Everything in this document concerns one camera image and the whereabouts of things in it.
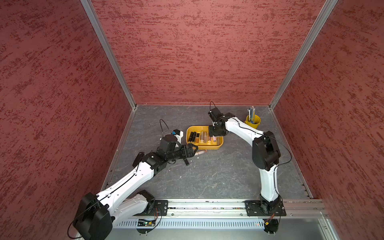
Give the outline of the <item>pink nude lip gloss tube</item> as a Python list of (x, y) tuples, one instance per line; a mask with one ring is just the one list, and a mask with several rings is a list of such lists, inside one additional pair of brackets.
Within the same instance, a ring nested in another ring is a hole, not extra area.
[(205, 153), (207, 153), (207, 150), (198, 151), (198, 152), (195, 153), (195, 155), (198, 156), (198, 155), (202, 155), (202, 154), (205, 154)]

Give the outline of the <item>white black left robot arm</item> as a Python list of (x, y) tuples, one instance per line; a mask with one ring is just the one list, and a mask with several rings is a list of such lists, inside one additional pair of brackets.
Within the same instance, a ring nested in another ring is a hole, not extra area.
[(154, 197), (147, 192), (140, 192), (133, 198), (128, 197), (141, 185), (151, 180), (168, 163), (192, 158), (198, 151), (193, 144), (182, 145), (178, 150), (163, 152), (157, 150), (144, 154), (140, 152), (134, 169), (111, 187), (94, 195), (82, 197), (71, 226), (84, 240), (104, 240), (113, 227), (124, 218), (150, 210)]

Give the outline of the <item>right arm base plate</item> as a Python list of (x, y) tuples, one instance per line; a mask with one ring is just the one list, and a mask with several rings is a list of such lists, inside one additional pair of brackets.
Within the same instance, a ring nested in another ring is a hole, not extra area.
[(248, 217), (285, 217), (287, 215), (283, 202), (245, 201), (245, 209)]

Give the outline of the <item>gold black square lipstick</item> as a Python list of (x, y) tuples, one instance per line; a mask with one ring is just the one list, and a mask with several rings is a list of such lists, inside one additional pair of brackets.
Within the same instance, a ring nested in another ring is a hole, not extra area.
[(197, 133), (195, 143), (198, 144), (200, 142), (200, 133)]

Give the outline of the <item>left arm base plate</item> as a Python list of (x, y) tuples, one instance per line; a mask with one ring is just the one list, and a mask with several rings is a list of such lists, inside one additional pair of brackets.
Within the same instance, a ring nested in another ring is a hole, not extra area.
[(145, 210), (140, 213), (141, 216), (154, 216), (158, 213), (159, 216), (166, 216), (168, 213), (168, 200), (151, 200), (148, 202)]

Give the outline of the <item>black lipstick short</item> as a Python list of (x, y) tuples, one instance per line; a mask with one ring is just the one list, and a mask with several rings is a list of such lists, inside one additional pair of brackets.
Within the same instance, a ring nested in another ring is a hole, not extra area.
[(197, 135), (197, 132), (193, 132), (192, 141), (191, 141), (192, 143), (195, 142), (196, 135)]

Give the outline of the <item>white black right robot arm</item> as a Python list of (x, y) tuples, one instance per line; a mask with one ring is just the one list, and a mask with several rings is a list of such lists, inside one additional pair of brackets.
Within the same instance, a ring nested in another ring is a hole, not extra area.
[(231, 132), (250, 144), (252, 161), (260, 171), (260, 201), (267, 209), (273, 208), (280, 200), (277, 167), (281, 157), (281, 151), (274, 134), (270, 131), (262, 132), (254, 129), (232, 114), (225, 116), (209, 113), (209, 115), (213, 122), (209, 126), (210, 136), (223, 137)]

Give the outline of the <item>black lipstick with gold band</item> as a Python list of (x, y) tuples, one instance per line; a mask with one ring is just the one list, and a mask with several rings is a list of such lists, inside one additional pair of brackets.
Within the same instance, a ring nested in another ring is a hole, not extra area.
[(189, 139), (188, 139), (188, 142), (191, 142), (192, 141), (192, 138), (193, 138), (193, 132), (190, 132), (190, 135), (189, 135)]

